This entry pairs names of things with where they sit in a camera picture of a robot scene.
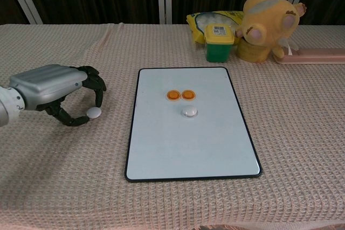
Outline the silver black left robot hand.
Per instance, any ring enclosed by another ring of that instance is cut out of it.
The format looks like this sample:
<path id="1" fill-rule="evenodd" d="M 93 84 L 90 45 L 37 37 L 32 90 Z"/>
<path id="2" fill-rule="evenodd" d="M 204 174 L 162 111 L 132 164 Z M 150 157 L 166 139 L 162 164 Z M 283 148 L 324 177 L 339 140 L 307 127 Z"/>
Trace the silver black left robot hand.
<path id="1" fill-rule="evenodd" d="M 21 110 L 46 111 L 63 125 L 77 127 L 88 116 L 73 118 L 61 103 L 74 91 L 85 87 L 95 92 L 95 106 L 100 108 L 106 84 L 92 66 L 45 65 L 12 75 L 8 88 L 1 89 L 1 125 L 18 116 Z"/>

